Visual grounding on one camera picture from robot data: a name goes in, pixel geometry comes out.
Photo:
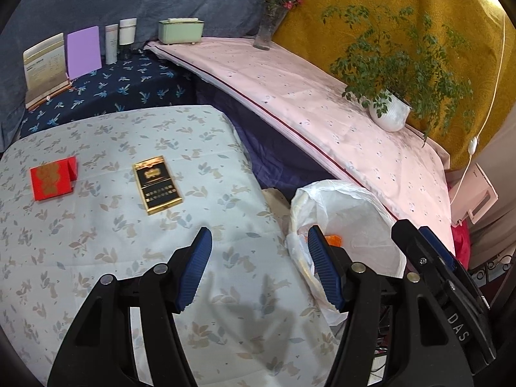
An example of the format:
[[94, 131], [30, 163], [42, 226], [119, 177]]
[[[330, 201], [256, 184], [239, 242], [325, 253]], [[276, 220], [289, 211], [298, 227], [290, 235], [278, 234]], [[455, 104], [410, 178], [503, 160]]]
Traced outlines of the orange foil snack bag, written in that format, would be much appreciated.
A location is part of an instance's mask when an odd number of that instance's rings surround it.
[[336, 234], [326, 235], [325, 236], [326, 242], [335, 247], [342, 247], [343, 246], [343, 239]]

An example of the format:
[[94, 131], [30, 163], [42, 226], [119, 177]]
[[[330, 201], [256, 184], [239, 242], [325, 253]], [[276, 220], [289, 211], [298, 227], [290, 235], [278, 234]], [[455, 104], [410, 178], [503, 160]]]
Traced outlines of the white plastic trash bag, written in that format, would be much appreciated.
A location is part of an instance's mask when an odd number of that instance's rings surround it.
[[352, 260], [379, 275], [402, 277], [407, 259], [391, 239], [394, 219], [370, 191], [342, 180], [324, 180], [297, 189], [290, 204], [286, 246], [323, 318], [332, 327], [342, 323], [347, 314], [338, 313], [327, 301], [315, 273], [308, 248], [308, 230], [315, 224], [323, 235], [339, 236], [340, 246]]

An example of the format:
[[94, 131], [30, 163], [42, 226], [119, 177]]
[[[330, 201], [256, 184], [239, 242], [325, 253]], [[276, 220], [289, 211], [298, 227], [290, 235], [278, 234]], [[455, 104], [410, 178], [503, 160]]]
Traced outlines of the pink box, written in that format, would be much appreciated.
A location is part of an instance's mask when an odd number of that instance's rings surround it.
[[472, 224], [477, 224], [499, 199], [479, 164], [469, 166], [463, 180], [451, 186], [449, 195], [453, 226], [460, 225], [467, 218]]

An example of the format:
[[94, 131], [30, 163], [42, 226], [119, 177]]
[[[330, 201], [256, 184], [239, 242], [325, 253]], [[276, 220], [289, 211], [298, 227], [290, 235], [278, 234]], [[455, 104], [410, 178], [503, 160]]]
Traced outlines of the floral light tablecloth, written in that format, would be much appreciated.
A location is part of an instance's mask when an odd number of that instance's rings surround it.
[[[162, 155], [183, 202], [144, 210], [133, 165]], [[74, 191], [36, 201], [30, 169], [75, 156]], [[135, 277], [189, 245], [212, 254], [176, 319], [202, 386], [321, 386], [338, 348], [284, 245], [233, 125], [213, 107], [96, 116], [14, 143], [1, 161], [1, 325], [45, 382], [99, 277]]]

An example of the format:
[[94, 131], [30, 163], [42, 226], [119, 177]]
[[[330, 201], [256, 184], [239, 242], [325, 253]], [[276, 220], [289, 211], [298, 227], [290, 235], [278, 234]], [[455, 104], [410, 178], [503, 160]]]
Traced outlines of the black gold cigarette box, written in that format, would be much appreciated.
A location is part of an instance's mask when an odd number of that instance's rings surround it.
[[132, 169], [144, 210], [148, 215], [162, 212], [183, 202], [162, 155], [138, 162]]

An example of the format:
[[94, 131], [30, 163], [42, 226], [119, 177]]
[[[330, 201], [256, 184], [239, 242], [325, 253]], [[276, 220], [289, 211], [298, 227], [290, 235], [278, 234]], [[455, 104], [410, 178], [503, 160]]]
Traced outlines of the red gold envelope box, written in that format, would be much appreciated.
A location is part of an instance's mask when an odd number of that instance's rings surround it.
[[72, 193], [77, 176], [78, 164], [75, 156], [31, 168], [30, 178], [34, 199], [44, 201]]

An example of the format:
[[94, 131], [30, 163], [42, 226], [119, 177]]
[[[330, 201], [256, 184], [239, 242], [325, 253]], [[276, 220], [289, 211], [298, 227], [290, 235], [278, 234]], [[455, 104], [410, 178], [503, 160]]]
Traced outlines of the pink dotted cloth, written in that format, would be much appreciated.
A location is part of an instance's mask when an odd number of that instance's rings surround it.
[[365, 187], [395, 218], [427, 226], [449, 249], [451, 204], [436, 151], [408, 128], [388, 133], [343, 98], [339, 80], [277, 44], [202, 38], [146, 49], [231, 95], [339, 179]]

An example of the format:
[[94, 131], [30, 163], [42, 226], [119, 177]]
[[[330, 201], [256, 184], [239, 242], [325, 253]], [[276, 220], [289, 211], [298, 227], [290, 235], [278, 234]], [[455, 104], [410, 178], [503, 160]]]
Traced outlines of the green plant white pot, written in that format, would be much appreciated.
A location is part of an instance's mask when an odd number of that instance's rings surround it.
[[321, 19], [334, 17], [353, 33], [353, 41], [330, 65], [344, 82], [343, 97], [371, 108], [381, 119], [395, 101], [408, 105], [424, 134], [447, 133], [457, 113], [472, 125], [471, 80], [456, 67], [470, 42], [450, 25], [437, 26], [429, 14], [416, 16], [410, 6], [330, 5]]

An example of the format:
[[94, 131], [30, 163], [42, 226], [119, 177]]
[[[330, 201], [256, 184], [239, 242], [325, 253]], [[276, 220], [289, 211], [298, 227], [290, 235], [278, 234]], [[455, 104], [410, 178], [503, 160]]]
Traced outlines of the yellow cloth backdrop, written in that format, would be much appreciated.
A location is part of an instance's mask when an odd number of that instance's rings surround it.
[[505, 12], [490, 0], [303, 0], [291, 11], [274, 35], [275, 43], [308, 60], [323, 71], [344, 55], [359, 35], [339, 17], [323, 20], [329, 6], [380, 5], [393, 12], [410, 7], [419, 32], [424, 20], [432, 20], [431, 33], [445, 41], [451, 28], [463, 36], [468, 47], [451, 57], [458, 77], [471, 81], [473, 95], [457, 110], [447, 132], [439, 129], [430, 137], [451, 154], [451, 167], [462, 168], [468, 160], [467, 147], [479, 134], [480, 149], [501, 128], [515, 104], [515, 28]]

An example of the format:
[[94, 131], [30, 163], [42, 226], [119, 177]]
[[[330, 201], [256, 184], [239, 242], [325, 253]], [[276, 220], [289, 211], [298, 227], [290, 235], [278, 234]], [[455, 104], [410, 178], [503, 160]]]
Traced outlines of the navy floral cloth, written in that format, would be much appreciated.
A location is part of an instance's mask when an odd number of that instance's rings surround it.
[[196, 102], [193, 76], [145, 51], [81, 76], [65, 92], [24, 114], [19, 136], [97, 115]]

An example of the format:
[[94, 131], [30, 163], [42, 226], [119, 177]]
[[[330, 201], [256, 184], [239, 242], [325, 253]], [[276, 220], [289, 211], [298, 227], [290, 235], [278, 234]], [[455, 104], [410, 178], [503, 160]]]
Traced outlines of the glass vase pink flowers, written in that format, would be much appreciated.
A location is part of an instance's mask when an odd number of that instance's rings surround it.
[[302, 0], [262, 0], [263, 11], [253, 47], [268, 51], [272, 37], [286, 14], [302, 3]]

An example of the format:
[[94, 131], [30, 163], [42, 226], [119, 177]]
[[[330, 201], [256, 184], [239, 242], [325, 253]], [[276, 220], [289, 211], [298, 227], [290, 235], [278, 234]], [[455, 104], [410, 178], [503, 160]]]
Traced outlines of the purple notebook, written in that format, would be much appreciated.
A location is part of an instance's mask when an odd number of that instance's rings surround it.
[[76, 80], [102, 67], [98, 25], [69, 33], [65, 46], [70, 80]]

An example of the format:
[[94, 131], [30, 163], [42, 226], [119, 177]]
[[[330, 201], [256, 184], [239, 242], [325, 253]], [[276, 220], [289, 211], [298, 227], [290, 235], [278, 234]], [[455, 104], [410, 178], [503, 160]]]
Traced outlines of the white tube bottle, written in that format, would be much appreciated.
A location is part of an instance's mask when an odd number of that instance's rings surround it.
[[118, 53], [118, 24], [105, 27], [105, 62], [112, 65], [117, 62]]

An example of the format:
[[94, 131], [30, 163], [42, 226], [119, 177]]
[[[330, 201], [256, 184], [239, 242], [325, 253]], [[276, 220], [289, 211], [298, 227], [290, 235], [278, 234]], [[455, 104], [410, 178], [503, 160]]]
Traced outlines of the white jar dark base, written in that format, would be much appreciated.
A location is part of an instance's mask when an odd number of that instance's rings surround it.
[[121, 59], [128, 60], [132, 55], [132, 44], [135, 42], [137, 18], [125, 18], [119, 21], [119, 54]]

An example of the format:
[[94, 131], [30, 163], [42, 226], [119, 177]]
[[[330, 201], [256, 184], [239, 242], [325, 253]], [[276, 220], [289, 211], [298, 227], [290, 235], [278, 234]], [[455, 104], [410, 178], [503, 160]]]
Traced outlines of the blue grey blanket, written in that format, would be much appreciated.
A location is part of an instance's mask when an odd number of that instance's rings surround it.
[[[10, 0], [1, 0], [2, 9]], [[1, 148], [13, 141], [25, 109], [23, 53], [51, 36], [90, 26], [104, 28], [134, 17], [136, 44], [157, 36], [167, 17], [197, 17], [214, 37], [241, 37], [256, 32], [259, 0], [21, 0], [1, 27]]]

